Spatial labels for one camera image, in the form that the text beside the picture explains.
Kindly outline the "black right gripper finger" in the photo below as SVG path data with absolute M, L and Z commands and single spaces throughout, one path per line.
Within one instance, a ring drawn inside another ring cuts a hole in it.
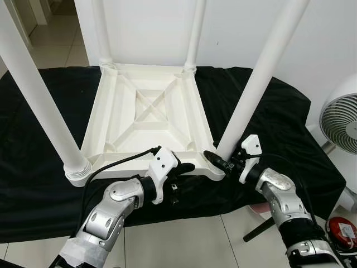
M 210 164 L 212 164 L 212 166 L 216 166 L 216 168 L 220 170 L 230 169 L 230 163 L 225 161 L 224 159 L 221 158 L 221 156 L 217 155 L 212 151 L 204 150 L 203 156 Z

